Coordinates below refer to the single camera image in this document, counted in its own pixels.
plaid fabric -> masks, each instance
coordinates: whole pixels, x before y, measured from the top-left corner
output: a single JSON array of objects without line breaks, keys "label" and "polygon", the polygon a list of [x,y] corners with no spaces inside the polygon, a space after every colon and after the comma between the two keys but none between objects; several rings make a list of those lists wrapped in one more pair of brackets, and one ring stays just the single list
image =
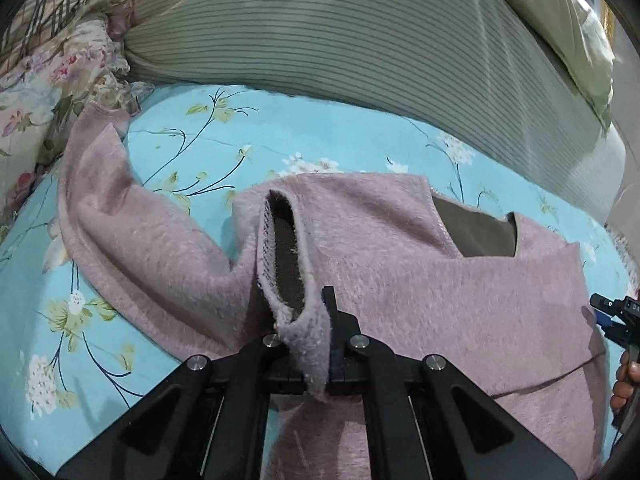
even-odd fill
[{"label": "plaid fabric", "polygon": [[0,38],[0,76],[69,23],[85,0],[26,0]]}]

floral pillow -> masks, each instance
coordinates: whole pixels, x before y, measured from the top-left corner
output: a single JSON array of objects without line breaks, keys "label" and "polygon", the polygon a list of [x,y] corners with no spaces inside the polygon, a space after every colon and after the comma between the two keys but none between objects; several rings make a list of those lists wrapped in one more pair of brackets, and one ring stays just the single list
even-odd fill
[{"label": "floral pillow", "polygon": [[132,0],[88,0],[55,38],[0,78],[0,241],[38,176],[64,151],[85,103],[137,113],[151,86],[127,83],[120,38]]}]

black metal bracket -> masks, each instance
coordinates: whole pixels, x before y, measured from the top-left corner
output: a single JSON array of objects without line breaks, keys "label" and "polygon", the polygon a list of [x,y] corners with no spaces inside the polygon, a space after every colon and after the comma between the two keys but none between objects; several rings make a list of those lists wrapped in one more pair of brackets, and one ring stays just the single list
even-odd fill
[{"label": "black metal bracket", "polygon": [[[418,361],[332,320],[329,396],[362,396],[372,480],[575,480],[572,469],[452,363]],[[271,394],[305,381],[276,334],[192,356],[62,466],[60,480],[257,480]]]}]

white flower print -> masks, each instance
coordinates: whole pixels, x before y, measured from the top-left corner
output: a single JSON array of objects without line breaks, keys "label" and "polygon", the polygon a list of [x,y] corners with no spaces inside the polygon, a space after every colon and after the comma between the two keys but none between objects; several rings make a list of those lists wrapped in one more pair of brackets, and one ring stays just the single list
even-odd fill
[{"label": "white flower print", "polygon": [[300,152],[282,159],[289,169],[279,171],[278,176],[287,176],[300,173],[343,173],[338,169],[338,163],[329,160],[325,156],[317,162],[309,162],[302,157]]},{"label": "white flower print", "polygon": [[238,154],[236,155],[236,161],[242,162],[244,158],[251,158],[251,154],[254,151],[254,147],[252,144],[245,144],[242,148],[238,150]]},{"label": "white flower print", "polygon": [[42,416],[42,412],[50,415],[56,409],[56,382],[46,356],[31,357],[26,397],[39,416]]},{"label": "white flower print", "polygon": [[446,146],[447,156],[454,164],[471,164],[474,152],[468,149],[464,142],[444,132],[440,133],[438,140]]},{"label": "white flower print", "polygon": [[66,252],[65,243],[62,240],[58,218],[53,218],[47,224],[47,233],[49,234],[49,238],[51,238],[51,242],[44,254],[44,262],[42,264],[43,274],[67,263],[70,260],[69,255]]},{"label": "white flower print", "polygon": [[390,160],[389,158],[387,158],[386,162],[386,168],[394,173],[406,173],[409,171],[409,166],[406,164],[400,164],[399,162]]},{"label": "white flower print", "polygon": [[580,242],[580,247],[589,261],[594,264],[596,262],[596,250],[593,245],[589,242]]},{"label": "white flower print", "polygon": [[69,313],[77,316],[82,312],[82,308],[86,304],[86,300],[84,298],[84,294],[79,290],[74,290],[71,293],[71,297],[69,297],[69,301],[67,302],[67,307],[69,309]]}]

metal screw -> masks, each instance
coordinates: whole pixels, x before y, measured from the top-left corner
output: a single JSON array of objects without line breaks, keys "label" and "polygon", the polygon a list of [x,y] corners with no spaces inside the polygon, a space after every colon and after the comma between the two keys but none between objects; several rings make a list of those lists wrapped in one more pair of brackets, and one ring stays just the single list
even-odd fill
[{"label": "metal screw", "polygon": [[282,341],[280,341],[280,337],[278,334],[267,334],[262,338],[262,344],[267,346],[268,348],[274,348],[278,346]]},{"label": "metal screw", "polygon": [[207,366],[207,358],[204,355],[192,355],[187,359],[187,368],[197,372]]},{"label": "metal screw", "polygon": [[447,360],[438,354],[427,355],[424,363],[427,365],[429,370],[442,370],[447,365]]},{"label": "metal screw", "polygon": [[351,346],[353,346],[354,348],[366,348],[367,346],[369,346],[370,341],[367,336],[358,334],[352,335],[351,339],[349,339],[349,343],[351,343]]}]

